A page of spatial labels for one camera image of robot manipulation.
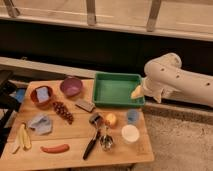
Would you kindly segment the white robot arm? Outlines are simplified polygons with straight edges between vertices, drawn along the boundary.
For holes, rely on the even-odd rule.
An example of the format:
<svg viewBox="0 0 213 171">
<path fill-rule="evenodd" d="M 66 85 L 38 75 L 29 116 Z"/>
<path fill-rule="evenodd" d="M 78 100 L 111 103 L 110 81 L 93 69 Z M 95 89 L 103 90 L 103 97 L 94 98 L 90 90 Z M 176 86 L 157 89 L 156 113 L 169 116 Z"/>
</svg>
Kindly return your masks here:
<svg viewBox="0 0 213 171">
<path fill-rule="evenodd" d="M 181 69 L 181 58 L 167 53 L 148 61 L 144 66 L 146 77 L 132 91 L 131 98 L 153 97 L 158 103 L 175 90 L 192 102 L 213 107 L 213 76 Z"/>
</svg>

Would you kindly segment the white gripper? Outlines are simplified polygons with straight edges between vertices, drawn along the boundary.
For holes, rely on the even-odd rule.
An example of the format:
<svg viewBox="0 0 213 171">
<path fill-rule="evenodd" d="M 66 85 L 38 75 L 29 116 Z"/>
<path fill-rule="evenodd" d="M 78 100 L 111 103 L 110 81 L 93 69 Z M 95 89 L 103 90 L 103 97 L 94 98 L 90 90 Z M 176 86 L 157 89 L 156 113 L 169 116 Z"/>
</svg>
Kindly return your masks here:
<svg viewBox="0 0 213 171">
<path fill-rule="evenodd" d="M 131 93 L 132 99 L 141 98 L 144 95 L 153 97 L 157 103 L 162 101 L 163 97 L 168 97 L 173 92 L 173 89 L 169 86 L 163 85 L 159 82 L 153 81 L 152 79 L 145 77 L 143 79 L 142 86 L 138 85 Z"/>
</svg>

